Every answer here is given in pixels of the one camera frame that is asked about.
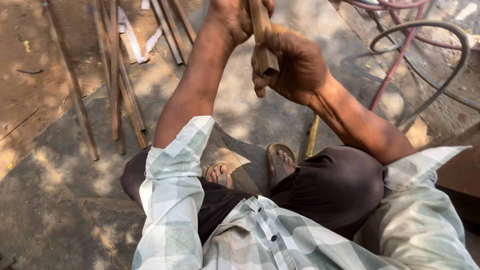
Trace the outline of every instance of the hand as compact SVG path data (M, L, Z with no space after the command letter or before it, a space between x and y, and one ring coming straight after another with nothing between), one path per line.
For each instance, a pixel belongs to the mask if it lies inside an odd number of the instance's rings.
M263 0L263 4L271 16L275 0ZM211 0L208 17L225 27L234 46L245 42L253 34L248 0Z
M280 73L270 78L262 77L258 68L256 50L252 55L253 83L259 98L265 96L268 85L283 97L310 106L318 100L331 77L327 63L318 44L299 33L272 24L272 31L265 33L262 44L278 57Z

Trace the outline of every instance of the plaid shirt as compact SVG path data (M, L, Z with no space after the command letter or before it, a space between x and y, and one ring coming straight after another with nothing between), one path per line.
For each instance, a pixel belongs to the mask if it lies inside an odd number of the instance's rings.
M200 156L214 120L193 118L165 149L152 148L140 187L146 213L133 269L479 269L435 170L466 147L439 147L387 166L375 217L382 256L258 196L243 200L202 247Z

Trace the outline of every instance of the knee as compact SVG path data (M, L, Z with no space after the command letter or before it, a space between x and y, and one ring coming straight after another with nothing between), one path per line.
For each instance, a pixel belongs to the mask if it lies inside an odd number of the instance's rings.
M140 185L145 180L145 164L148 151L135 155L127 162L120 176L120 185L123 191L132 199L139 197Z
M385 167L374 157L347 146L327 147L319 153L326 159L334 186L351 202L378 204L384 195Z

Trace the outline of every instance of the dark brown pants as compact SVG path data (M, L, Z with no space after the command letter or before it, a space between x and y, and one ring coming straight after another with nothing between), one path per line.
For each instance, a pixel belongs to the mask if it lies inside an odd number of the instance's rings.
M147 154L134 156L120 177L125 193L139 205ZM299 166L272 189L270 199L352 240L383 198L385 168L369 154L347 146L325 148ZM204 244L238 202L251 195L203 178L200 182L205 196L198 234Z

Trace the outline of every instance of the rolled sleeve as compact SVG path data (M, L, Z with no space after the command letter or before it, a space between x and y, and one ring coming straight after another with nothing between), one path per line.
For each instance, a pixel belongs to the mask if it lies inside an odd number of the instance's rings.
M204 192L197 177L214 123L211 116L194 117L165 149L149 151L140 186L146 220L132 269L202 267L197 214Z

